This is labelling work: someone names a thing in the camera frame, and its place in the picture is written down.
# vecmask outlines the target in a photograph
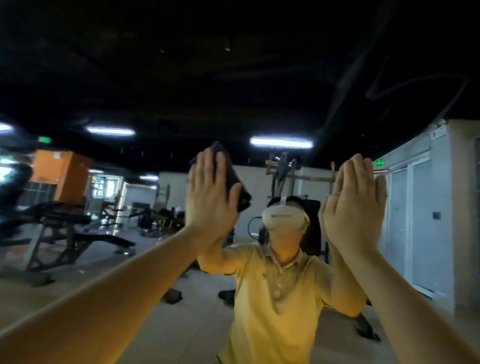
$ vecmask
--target white vr headset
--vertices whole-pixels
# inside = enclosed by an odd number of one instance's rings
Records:
[[[287,205],[287,198],[282,197],[280,204],[267,207],[262,212],[262,221],[270,231],[278,229],[303,230],[310,224],[303,209]]]

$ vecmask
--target forearm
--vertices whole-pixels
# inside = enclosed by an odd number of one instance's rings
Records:
[[[0,336],[2,362],[114,363],[202,246],[202,239],[185,228],[162,245],[4,331]]]
[[[198,265],[204,272],[217,273],[221,270],[223,262],[222,242],[223,239],[218,239],[197,257]]]
[[[364,307],[367,296],[340,252],[332,244],[330,244],[330,254],[333,261],[332,304],[337,311],[350,317],[356,317]]]
[[[343,255],[401,363],[479,363],[456,331],[380,255]]]

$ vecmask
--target neck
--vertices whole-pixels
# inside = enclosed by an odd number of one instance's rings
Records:
[[[299,252],[298,246],[277,246],[271,243],[273,254],[281,267],[284,267],[295,259]]]

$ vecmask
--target shirt collar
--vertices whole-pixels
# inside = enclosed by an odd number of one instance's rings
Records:
[[[265,256],[271,257],[274,260],[274,262],[277,263],[276,258],[275,258],[275,254],[272,250],[272,245],[270,243],[268,243],[265,246]],[[303,258],[303,251],[299,248],[299,251],[298,251],[297,255],[295,256],[295,259],[290,264],[285,266],[284,268],[287,268],[287,267],[293,265],[294,263],[297,263],[297,264],[300,263],[302,258]]]

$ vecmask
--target hand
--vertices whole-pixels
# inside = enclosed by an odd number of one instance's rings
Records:
[[[374,179],[372,161],[354,155],[340,168],[333,194],[324,206],[327,240],[342,255],[377,250],[386,201],[385,178]]]
[[[185,214],[185,227],[211,244],[226,236],[237,221],[241,190],[241,183],[236,183],[227,194],[225,156],[217,153],[215,176],[213,158],[208,148],[190,168]]]

